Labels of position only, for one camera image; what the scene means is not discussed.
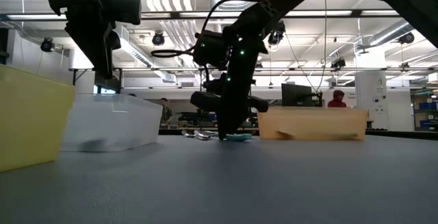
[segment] table surface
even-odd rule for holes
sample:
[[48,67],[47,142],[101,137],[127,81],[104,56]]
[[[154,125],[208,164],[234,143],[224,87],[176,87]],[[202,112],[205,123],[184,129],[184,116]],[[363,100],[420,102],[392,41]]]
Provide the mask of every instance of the table surface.
[[437,223],[438,142],[160,136],[0,173],[0,223]]

